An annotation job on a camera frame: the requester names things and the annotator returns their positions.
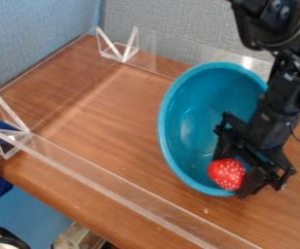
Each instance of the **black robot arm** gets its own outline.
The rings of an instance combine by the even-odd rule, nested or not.
[[[224,113],[216,129],[213,160],[240,156],[252,165],[237,191],[246,197],[268,185],[281,190],[296,174],[282,147],[300,122],[300,0],[229,2],[242,44],[274,55],[269,88],[249,123]]]

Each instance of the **red strawberry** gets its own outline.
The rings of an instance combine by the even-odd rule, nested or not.
[[[245,167],[236,159],[214,160],[208,168],[210,179],[229,191],[236,191],[242,183]]]

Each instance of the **wooden tabletop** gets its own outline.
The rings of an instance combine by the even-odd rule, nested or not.
[[[146,56],[134,59],[145,66]],[[189,67],[159,56],[151,61],[149,66],[171,75]],[[38,135],[127,181],[262,248],[300,248],[300,143],[290,140],[285,148],[298,169],[285,191],[265,188],[245,199],[197,193],[170,171],[157,139],[159,105],[171,83],[102,59],[89,36],[2,95]],[[121,248],[198,248],[23,152],[0,161],[0,175]],[[225,248],[237,247],[232,242]]]

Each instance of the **teal bowl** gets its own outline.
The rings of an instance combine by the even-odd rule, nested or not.
[[[166,93],[158,120],[161,149],[177,177],[206,195],[234,195],[208,176],[222,113],[230,112],[248,122],[266,87],[242,66],[208,63],[187,70]]]

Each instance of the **bowl rim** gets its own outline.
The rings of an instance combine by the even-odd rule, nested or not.
[[[171,168],[174,174],[177,177],[182,180],[182,182],[191,187],[194,190],[198,192],[209,195],[209,196],[233,196],[234,192],[233,191],[226,191],[221,189],[213,189],[201,183],[198,183],[187,174],[179,169],[174,157],[171,155],[170,149],[169,149],[169,143],[166,140],[166,116],[167,116],[167,110],[171,106],[171,102],[175,96],[175,92],[178,91],[179,87],[182,84],[186,82],[189,78],[191,78],[194,75],[197,75],[202,71],[208,70],[214,70],[214,69],[229,69],[233,70],[241,74],[244,74],[246,77],[252,79],[253,82],[261,87],[262,90],[266,90],[268,84],[266,82],[261,79],[261,77],[249,69],[244,68],[241,65],[230,63],[230,62],[212,62],[212,63],[205,63],[201,65],[197,65],[191,67],[187,71],[182,73],[182,75],[175,79],[173,82],[162,104],[161,104],[161,109],[159,109],[159,119],[158,119],[158,139],[159,139],[159,145],[161,145],[161,150],[165,155],[165,159],[167,162],[169,167]]]

